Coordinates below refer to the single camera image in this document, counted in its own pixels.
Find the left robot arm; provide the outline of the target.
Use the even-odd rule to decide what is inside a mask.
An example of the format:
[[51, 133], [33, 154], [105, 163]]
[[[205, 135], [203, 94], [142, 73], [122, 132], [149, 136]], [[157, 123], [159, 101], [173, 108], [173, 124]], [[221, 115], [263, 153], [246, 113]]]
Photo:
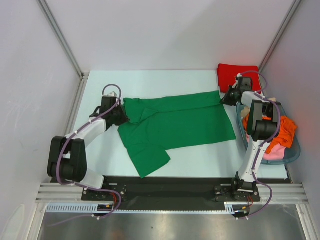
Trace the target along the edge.
[[62, 184], [79, 184], [93, 188], [100, 200], [110, 196], [111, 188], [104, 184], [105, 177], [88, 168], [86, 147], [112, 126], [129, 121], [121, 100], [116, 96], [104, 95], [101, 105], [89, 116], [88, 124], [66, 136], [55, 136], [51, 140], [47, 174]]

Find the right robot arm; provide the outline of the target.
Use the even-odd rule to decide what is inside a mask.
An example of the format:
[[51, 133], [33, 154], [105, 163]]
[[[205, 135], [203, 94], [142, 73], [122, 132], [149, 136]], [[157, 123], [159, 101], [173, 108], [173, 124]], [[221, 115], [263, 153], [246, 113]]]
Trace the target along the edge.
[[242, 104], [249, 108], [246, 132], [248, 147], [243, 164], [232, 181], [230, 194], [237, 200], [254, 195], [257, 189], [257, 172], [264, 154], [281, 127], [281, 112], [276, 102], [252, 90], [253, 81], [240, 73], [235, 84], [229, 86], [220, 103], [227, 106]]

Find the green t-shirt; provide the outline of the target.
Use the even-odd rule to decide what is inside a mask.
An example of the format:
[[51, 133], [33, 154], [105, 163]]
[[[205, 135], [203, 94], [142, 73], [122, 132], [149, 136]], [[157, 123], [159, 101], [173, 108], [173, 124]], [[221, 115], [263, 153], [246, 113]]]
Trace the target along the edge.
[[218, 91], [163, 98], [124, 98], [129, 119], [118, 133], [140, 178], [171, 160], [168, 150], [236, 139]]

